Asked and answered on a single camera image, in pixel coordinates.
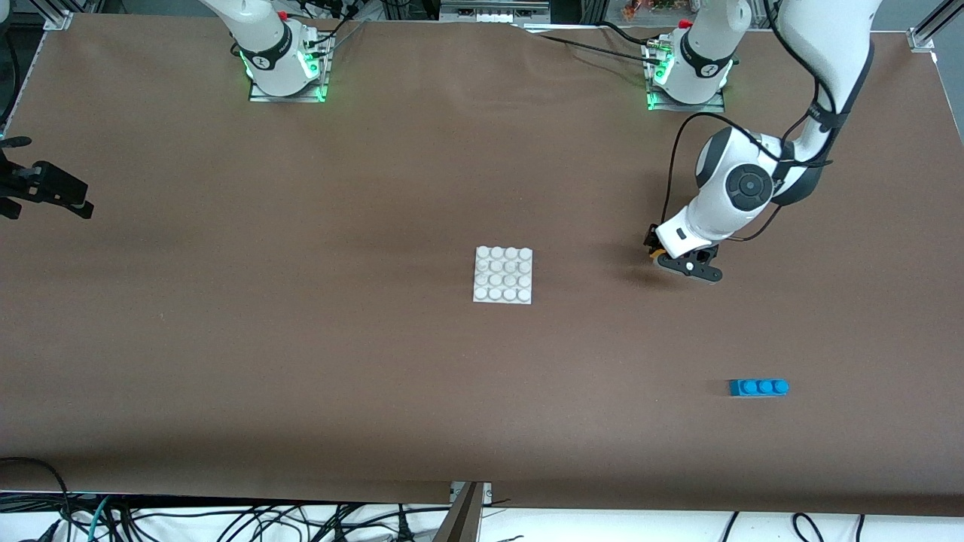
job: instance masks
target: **teal cable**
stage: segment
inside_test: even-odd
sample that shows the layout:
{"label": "teal cable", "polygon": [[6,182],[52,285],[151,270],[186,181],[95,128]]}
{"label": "teal cable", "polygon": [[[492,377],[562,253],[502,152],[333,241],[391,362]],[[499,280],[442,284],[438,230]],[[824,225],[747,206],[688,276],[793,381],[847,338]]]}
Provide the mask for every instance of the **teal cable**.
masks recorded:
{"label": "teal cable", "polygon": [[107,504],[107,500],[110,496],[107,496],[97,505],[97,510],[94,511],[94,518],[91,519],[91,530],[87,531],[87,542],[94,542],[94,531],[97,529],[97,519],[100,518],[100,514],[104,512],[104,505]]}

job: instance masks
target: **blue lego brick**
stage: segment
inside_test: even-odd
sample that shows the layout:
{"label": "blue lego brick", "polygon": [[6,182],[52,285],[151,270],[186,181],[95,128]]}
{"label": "blue lego brick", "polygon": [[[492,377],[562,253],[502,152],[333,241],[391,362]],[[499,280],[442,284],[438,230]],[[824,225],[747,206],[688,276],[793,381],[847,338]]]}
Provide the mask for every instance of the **blue lego brick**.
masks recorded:
{"label": "blue lego brick", "polygon": [[732,397],[782,397],[790,384],[782,378],[749,378],[730,381]]}

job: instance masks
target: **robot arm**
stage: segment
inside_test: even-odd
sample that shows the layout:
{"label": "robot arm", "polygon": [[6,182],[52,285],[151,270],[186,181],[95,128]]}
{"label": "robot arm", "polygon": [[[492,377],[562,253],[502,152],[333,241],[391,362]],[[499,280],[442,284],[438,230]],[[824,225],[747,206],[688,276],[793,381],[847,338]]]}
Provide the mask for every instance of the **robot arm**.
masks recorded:
{"label": "robot arm", "polygon": [[294,95],[319,76],[318,32],[282,20],[268,0],[200,0],[228,26],[254,83],[266,94]]}
{"label": "robot arm", "polygon": [[700,193],[656,228],[659,248],[669,258],[714,247],[749,224],[767,203],[788,205],[813,192],[820,163],[870,69],[870,24],[879,4],[880,0],[783,2],[775,21],[778,35],[818,82],[803,131],[785,144],[781,138],[753,133],[751,140],[732,127],[713,135],[696,165]]}

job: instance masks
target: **white lego plate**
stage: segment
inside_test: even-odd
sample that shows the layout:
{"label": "white lego plate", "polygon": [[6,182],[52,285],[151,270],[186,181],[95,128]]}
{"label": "white lego plate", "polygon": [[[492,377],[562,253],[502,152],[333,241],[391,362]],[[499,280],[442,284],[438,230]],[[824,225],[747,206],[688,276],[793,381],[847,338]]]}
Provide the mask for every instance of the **white lego plate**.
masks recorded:
{"label": "white lego plate", "polygon": [[475,249],[472,301],[532,305],[532,249]]}

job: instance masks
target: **brown tabletop surface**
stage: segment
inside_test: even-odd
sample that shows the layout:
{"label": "brown tabletop surface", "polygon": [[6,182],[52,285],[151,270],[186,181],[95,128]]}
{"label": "brown tabletop surface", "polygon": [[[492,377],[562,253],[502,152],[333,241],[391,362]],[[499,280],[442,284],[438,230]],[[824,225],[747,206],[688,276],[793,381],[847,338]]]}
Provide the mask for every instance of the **brown tabletop surface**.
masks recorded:
{"label": "brown tabletop surface", "polygon": [[[930,56],[873,40],[816,192],[710,286],[641,246],[684,114],[632,61],[372,23],[327,103],[252,104],[218,19],[77,16],[9,156],[96,209],[0,224],[0,453],[86,491],[962,513],[964,153]],[[739,55],[727,115],[782,133],[811,79],[769,33]],[[531,306],[472,303],[478,245],[534,250]],[[727,396],[757,377],[790,394]]]}

